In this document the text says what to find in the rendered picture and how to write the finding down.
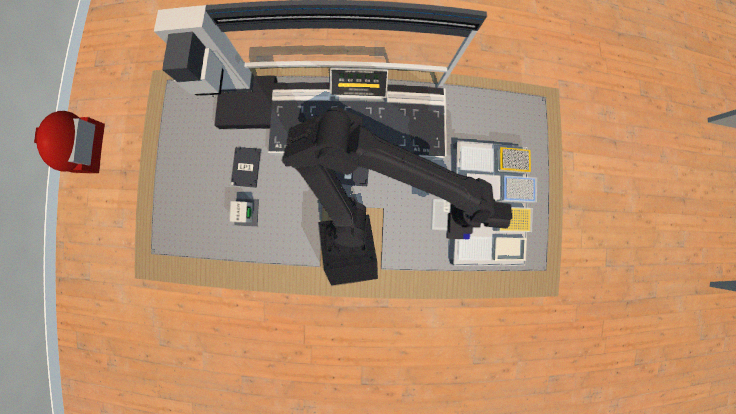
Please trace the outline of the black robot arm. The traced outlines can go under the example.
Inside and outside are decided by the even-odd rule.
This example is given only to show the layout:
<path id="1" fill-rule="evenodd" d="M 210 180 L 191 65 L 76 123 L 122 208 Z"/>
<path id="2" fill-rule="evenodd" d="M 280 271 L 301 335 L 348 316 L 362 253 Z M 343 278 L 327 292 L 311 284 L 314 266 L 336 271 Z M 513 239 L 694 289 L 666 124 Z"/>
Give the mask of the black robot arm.
<path id="1" fill-rule="evenodd" d="M 331 217 L 335 227 L 327 228 L 329 256 L 367 253 L 366 206 L 348 197 L 334 172 L 348 175 L 358 166 L 448 201 L 459 209 L 460 222 L 469 225 L 462 227 L 509 227 L 511 204 L 495 202 L 489 182 L 457 174 L 376 136 L 349 111 L 327 111 L 289 128 L 282 162 L 301 174 Z"/>

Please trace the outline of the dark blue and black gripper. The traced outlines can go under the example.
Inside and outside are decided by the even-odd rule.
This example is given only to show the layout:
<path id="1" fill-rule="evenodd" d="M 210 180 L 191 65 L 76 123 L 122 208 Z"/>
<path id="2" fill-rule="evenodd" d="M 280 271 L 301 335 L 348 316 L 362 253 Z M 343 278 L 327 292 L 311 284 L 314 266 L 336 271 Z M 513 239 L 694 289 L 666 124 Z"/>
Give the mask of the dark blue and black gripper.
<path id="1" fill-rule="evenodd" d="M 462 227 L 462 223 L 458 218 L 459 209 L 450 205 L 450 213 L 448 213 L 447 223 L 447 239 L 470 239 L 470 234 L 473 233 L 473 228 Z"/>

